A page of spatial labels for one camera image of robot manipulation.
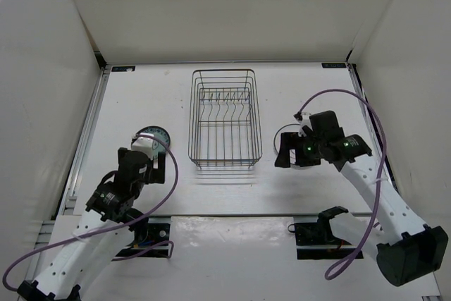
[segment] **dish rack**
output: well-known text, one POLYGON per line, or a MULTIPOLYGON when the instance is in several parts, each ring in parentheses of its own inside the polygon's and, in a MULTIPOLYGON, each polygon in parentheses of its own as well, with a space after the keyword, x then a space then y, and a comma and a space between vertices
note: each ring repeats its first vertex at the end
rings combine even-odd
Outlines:
POLYGON ((200 169, 255 165, 262 149, 254 71, 196 70, 189 134, 189 157, 200 169))

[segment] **metal rack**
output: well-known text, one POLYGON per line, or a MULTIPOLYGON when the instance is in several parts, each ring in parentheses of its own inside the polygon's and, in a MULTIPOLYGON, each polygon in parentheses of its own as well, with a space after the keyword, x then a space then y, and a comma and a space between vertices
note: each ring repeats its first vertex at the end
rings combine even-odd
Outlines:
POLYGON ((198 167, 245 166, 260 160, 261 126, 251 69, 192 74, 188 152, 198 167))

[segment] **wire dish rack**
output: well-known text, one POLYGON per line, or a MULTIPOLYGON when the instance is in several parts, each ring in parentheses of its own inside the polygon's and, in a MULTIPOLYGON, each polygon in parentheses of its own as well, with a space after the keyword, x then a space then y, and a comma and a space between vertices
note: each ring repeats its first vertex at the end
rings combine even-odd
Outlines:
POLYGON ((260 160, 261 126, 253 70, 196 70, 190 105, 188 152, 198 167, 250 168, 260 160))

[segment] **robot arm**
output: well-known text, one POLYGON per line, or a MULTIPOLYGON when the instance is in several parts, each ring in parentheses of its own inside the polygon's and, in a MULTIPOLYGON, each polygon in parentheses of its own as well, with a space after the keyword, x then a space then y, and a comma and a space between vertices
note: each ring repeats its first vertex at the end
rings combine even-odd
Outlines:
POLYGON ((100 182, 87 202, 86 211, 73 231, 77 241, 64 245, 50 265, 34 281, 23 281, 18 294, 27 301, 81 301, 93 280, 130 243, 147 237, 148 218, 131 227, 79 238, 80 235, 127 223, 142 215, 133 209, 144 184, 164 183, 165 153, 158 154, 154 168, 154 141, 132 140, 131 150, 118 150, 119 167, 100 182))
MULTIPOLYGON (((303 121, 301 133, 282 133, 276 167, 291 166, 291 149, 296 166, 319 165, 322 159, 333 164, 373 208, 378 161, 360 136, 345 137, 334 112, 310 116, 309 123, 303 121)), ((381 180, 377 217, 383 231, 373 229, 362 250, 377 262, 389 282, 403 285, 440 268, 447 234, 440 226, 429 227, 388 180, 381 180)), ((354 245, 367 228, 343 207, 321 212, 318 223, 326 240, 339 238, 354 245)))

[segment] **wall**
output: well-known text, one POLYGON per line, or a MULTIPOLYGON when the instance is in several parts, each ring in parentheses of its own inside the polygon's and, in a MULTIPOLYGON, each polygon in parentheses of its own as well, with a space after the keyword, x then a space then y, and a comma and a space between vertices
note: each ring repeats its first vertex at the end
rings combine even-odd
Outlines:
MULTIPOLYGON (((403 197, 451 235, 451 0, 393 0, 358 62, 403 197)), ((436 274, 451 300, 451 248, 436 274)))
POLYGON ((75 0, 109 63, 345 60, 390 0, 75 0))
POLYGON ((72 0, 0 0, 2 273, 55 210, 98 75, 72 0))

